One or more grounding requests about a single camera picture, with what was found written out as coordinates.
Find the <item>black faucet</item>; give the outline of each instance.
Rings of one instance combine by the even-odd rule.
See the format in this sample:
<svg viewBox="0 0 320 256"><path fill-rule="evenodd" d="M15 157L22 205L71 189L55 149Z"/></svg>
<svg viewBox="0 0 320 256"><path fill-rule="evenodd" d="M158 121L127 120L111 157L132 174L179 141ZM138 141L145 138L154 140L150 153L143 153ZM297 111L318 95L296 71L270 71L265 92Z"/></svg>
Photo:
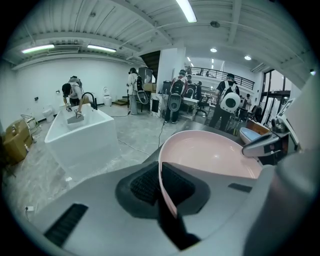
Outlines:
<svg viewBox="0 0 320 256"><path fill-rule="evenodd" d="M91 92L85 92L81 99L83 99L85 97L86 94L90 94L92 96L92 102L90 102L91 107L95 110L98 110L98 105L97 105L97 98L94 97L94 95Z"/></svg>

